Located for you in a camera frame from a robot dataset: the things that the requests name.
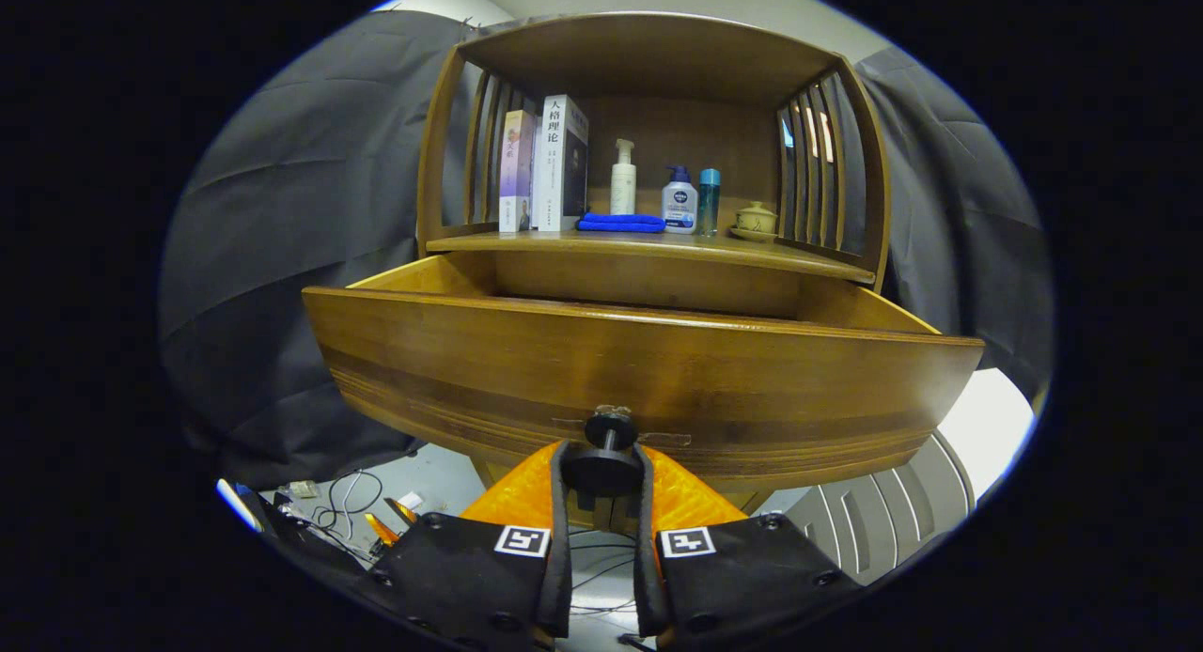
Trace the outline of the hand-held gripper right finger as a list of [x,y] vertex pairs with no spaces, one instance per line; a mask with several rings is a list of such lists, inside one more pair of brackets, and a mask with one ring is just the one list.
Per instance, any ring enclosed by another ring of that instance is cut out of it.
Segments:
[[634,562],[638,628],[660,651],[788,651],[863,589],[780,512],[751,516],[656,447]]

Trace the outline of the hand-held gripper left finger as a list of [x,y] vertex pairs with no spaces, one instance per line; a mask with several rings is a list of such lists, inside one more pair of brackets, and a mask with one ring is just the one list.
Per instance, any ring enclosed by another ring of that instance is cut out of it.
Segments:
[[417,515],[367,571],[365,601],[425,650],[555,650],[571,601],[567,447],[540,447],[457,516]]

